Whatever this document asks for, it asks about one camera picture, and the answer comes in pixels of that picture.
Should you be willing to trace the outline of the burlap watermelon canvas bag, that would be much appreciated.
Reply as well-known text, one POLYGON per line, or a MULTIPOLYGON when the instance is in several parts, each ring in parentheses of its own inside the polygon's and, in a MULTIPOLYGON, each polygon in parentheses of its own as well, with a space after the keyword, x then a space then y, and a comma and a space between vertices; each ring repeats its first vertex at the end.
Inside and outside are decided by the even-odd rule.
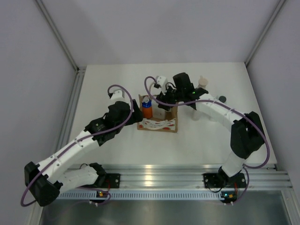
POLYGON ((173 107, 166 111, 165 120, 159 120, 151 117, 143 118, 137 125, 138 130, 159 131, 159 132, 178 132, 178 108, 173 107))

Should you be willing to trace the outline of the silver refill pouch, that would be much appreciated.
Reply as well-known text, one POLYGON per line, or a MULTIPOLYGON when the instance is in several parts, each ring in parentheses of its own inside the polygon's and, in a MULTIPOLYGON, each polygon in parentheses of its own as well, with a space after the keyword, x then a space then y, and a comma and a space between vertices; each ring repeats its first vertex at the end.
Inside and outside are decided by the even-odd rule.
POLYGON ((202 116, 202 113, 199 110, 193 110, 192 112, 192 120, 198 121, 202 116))

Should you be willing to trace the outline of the grey pump bottle beige cap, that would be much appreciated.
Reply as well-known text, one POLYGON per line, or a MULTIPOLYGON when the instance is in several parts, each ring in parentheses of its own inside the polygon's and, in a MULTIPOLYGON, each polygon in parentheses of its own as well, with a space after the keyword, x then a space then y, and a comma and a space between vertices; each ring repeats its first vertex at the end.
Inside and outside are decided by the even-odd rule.
POLYGON ((208 80, 203 77, 203 76, 200 76, 200 79, 198 80, 198 88, 202 88, 202 89, 206 89, 207 85, 208 85, 208 80))

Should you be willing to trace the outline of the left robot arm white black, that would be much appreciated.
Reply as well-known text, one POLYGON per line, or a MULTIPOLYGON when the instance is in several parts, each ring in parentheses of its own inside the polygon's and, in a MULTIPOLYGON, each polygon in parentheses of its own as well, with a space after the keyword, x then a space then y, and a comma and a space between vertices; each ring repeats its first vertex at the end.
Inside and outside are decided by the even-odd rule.
POLYGON ((124 101, 117 101, 108 110, 103 117, 92 120, 73 141, 58 152, 37 164, 29 162, 24 167, 26 190, 41 207, 51 204, 59 194, 74 188, 109 187, 109 174, 98 163, 69 171, 72 164, 113 139, 124 126, 143 119, 135 100, 132 106, 124 101))

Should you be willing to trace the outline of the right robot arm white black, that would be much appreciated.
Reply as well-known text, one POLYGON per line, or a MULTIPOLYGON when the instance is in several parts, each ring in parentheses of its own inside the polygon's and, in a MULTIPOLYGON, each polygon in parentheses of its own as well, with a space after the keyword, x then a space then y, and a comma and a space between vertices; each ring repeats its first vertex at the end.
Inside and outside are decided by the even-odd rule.
POLYGON ((226 162, 219 168, 209 188, 224 188, 236 180, 245 161, 266 142, 260 117, 255 112, 241 113, 215 99, 209 92, 195 87, 187 73, 179 73, 169 83, 163 76, 156 77, 154 87, 161 89, 156 96, 159 108, 166 111, 175 104, 185 103, 195 111, 208 115, 230 131, 230 148, 226 162))

